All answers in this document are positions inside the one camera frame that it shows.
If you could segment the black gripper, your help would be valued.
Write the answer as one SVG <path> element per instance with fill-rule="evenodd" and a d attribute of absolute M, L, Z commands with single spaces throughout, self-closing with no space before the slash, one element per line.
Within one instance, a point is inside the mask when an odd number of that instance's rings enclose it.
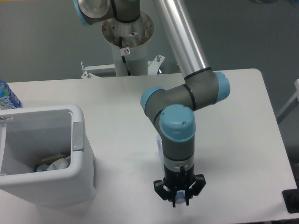
<path fill-rule="evenodd" d="M 164 200 L 172 203 L 172 207 L 176 207 L 175 196 L 176 191 L 185 190 L 185 203 L 189 206 L 190 199 L 198 196 L 206 185 L 203 174 L 195 175 L 194 166 L 183 174 L 173 172 L 164 165 L 164 179 L 153 182 L 154 191 Z"/>

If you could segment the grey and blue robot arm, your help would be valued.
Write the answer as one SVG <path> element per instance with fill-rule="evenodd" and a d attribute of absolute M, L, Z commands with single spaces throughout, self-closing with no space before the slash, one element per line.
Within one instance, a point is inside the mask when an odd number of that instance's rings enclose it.
<path fill-rule="evenodd" d="M 148 74 L 143 49 L 153 36 L 154 24 L 141 11 L 140 1 L 76 0 L 73 4 L 83 24 L 102 22 L 117 76 Z M 203 175 L 194 173 L 194 112 L 226 99 L 230 84 L 208 65 L 185 3 L 156 0 L 154 5 L 185 82 L 169 90 L 151 87 L 142 94 L 140 104 L 161 139 L 164 178 L 154 182 L 154 190 L 177 205 L 189 203 L 206 184 Z"/>

